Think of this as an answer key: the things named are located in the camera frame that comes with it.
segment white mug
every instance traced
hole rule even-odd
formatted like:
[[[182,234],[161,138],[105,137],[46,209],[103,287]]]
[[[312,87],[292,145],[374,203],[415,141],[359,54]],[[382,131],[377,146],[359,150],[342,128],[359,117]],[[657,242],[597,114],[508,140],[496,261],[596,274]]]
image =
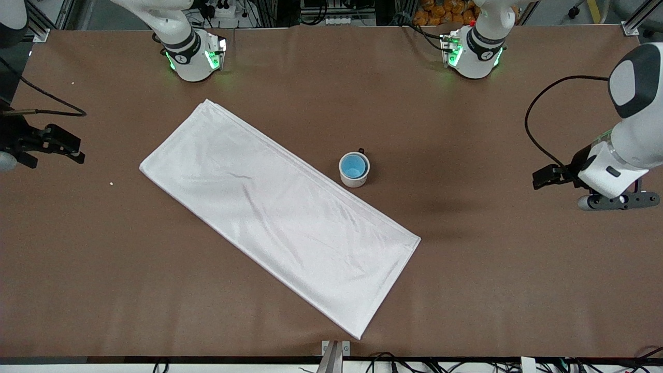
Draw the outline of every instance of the white mug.
[[[361,148],[344,155],[338,162],[341,181],[350,188],[359,188],[364,185],[370,170],[371,162],[364,155],[364,149]]]

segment gray floor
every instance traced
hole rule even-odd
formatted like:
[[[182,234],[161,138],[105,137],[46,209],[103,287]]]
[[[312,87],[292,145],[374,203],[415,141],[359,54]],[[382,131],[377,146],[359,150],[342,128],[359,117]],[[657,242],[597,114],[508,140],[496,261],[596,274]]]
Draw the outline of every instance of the gray floor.
[[[115,5],[110,0],[81,0],[83,1],[78,14],[72,16],[72,28],[79,30],[147,30],[148,27],[138,17],[124,8]],[[603,1],[598,0],[599,8]],[[642,1],[632,1],[635,7]],[[584,25],[591,24],[591,14],[586,4],[581,5],[580,14],[575,19],[568,17],[568,10],[576,0],[541,1],[536,11],[529,18],[528,25]],[[663,7],[656,10],[663,19]],[[618,23],[621,18],[611,12],[607,23]],[[663,34],[655,34],[651,39],[641,38],[641,42],[663,41]],[[0,56],[19,72],[23,71],[27,63],[32,43],[23,42],[13,48],[0,50]],[[0,66],[0,98],[11,102],[18,84],[18,78],[11,74],[4,66]]]

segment caster wheel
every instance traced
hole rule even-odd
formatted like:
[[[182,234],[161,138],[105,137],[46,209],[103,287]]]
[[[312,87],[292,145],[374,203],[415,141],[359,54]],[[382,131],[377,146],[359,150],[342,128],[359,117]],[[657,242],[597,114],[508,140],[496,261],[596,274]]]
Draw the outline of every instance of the caster wheel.
[[[572,7],[569,9],[569,18],[570,19],[575,19],[575,16],[580,14],[580,9],[578,7]]]

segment folded white cloth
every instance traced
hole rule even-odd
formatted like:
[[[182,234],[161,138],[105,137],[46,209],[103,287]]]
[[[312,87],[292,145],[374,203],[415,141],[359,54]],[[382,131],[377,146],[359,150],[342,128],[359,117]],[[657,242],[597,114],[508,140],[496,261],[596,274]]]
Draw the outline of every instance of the folded white cloth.
[[[209,100],[141,171],[356,339],[421,240]]]

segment brown tabletop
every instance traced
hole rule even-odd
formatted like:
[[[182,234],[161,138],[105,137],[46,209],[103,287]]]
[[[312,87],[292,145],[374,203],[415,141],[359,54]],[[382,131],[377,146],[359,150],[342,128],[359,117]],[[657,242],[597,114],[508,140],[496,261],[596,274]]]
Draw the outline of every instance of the brown tabletop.
[[[638,41],[618,26],[516,27],[467,80],[409,29],[293,27],[229,37],[225,71],[187,83],[148,32],[53,32],[25,76],[88,111],[35,115],[82,139],[84,165],[40,155],[0,175],[0,354],[309,355],[350,339],[182,205],[139,163],[206,98],[422,242],[353,354],[634,356],[663,343],[662,207],[582,212],[583,190],[534,191],[532,98],[606,76]],[[21,86],[15,108],[58,109]],[[530,124],[563,160],[619,120],[604,82],[546,94]],[[663,192],[655,170],[645,188]]]

